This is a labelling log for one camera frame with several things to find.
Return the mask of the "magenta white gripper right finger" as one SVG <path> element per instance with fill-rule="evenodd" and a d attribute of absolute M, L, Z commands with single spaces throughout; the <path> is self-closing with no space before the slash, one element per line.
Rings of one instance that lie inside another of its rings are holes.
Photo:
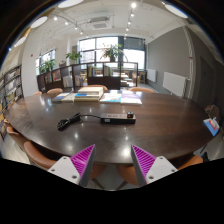
<path fill-rule="evenodd" d="M 131 157 L 140 187 L 177 172 L 164 156 L 156 157 L 135 145 L 131 146 Z"/>

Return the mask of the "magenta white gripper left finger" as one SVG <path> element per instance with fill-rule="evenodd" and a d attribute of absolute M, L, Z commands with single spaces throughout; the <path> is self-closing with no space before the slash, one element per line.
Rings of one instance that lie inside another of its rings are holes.
<path fill-rule="evenodd" d="M 48 171 L 76 185 L 86 187 L 94 156 L 95 145 L 91 145 L 71 157 L 61 157 Z"/>

